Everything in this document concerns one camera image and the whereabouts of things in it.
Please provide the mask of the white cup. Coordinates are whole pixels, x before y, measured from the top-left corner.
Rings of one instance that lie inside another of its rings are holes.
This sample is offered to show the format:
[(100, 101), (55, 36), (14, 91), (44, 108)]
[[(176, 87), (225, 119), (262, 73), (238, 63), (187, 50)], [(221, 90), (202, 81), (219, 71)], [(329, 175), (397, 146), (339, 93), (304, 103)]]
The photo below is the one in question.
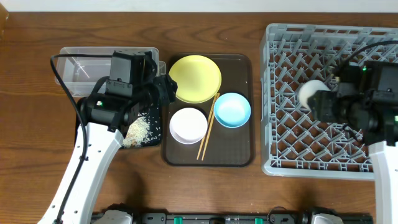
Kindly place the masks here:
[(313, 96), (318, 90), (330, 91), (330, 89), (320, 80), (310, 80), (302, 85), (298, 92), (299, 102), (306, 108), (310, 109), (308, 99)]

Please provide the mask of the rice grains food waste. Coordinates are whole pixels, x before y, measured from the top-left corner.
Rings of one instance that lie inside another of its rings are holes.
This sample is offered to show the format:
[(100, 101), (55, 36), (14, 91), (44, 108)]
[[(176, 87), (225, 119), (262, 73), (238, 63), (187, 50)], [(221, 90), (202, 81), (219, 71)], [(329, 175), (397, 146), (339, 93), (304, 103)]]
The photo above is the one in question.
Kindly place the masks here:
[(155, 146), (161, 140), (160, 119), (152, 115), (139, 114), (123, 140), (122, 147), (135, 148)]

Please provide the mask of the white bowl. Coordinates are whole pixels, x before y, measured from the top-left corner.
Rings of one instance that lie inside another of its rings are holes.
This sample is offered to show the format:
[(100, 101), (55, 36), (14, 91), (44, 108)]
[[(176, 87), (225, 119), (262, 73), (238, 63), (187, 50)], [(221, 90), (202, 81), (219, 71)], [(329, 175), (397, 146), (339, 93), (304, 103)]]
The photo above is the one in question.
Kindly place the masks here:
[(207, 119), (195, 108), (183, 108), (173, 114), (169, 123), (172, 137), (182, 144), (194, 144), (205, 135)]

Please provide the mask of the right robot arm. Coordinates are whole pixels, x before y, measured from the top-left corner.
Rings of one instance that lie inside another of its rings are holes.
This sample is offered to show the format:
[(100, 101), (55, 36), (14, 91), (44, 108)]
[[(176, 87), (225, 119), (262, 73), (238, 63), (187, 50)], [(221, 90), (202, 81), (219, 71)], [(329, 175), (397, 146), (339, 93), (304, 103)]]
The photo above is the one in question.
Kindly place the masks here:
[(376, 221), (397, 223), (397, 64), (347, 65), (336, 76), (336, 90), (310, 80), (300, 88), (298, 99), (316, 120), (363, 132), (373, 164)]

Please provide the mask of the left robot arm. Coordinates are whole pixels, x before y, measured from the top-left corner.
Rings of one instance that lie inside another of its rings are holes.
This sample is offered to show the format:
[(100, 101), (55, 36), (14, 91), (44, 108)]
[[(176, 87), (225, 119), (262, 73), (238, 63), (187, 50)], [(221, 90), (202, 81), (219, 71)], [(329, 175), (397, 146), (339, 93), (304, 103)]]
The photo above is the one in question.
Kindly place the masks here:
[(121, 148), (139, 104), (120, 94), (99, 92), (110, 77), (100, 78), (90, 96), (75, 105), (80, 122), (75, 148), (52, 203), (41, 223), (89, 223), (109, 165)]

